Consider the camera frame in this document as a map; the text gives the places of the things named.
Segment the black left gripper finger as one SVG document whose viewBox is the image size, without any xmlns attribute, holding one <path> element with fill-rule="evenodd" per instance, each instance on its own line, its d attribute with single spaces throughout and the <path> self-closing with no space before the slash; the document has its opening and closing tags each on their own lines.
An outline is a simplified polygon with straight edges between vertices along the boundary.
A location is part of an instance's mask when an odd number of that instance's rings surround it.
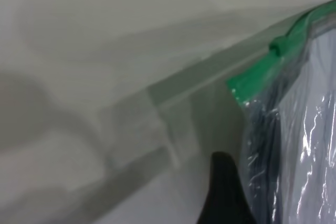
<svg viewBox="0 0 336 224">
<path fill-rule="evenodd" d="M 256 223 L 228 153 L 211 155 L 208 193 L 197 223 Z"/>
</svg>

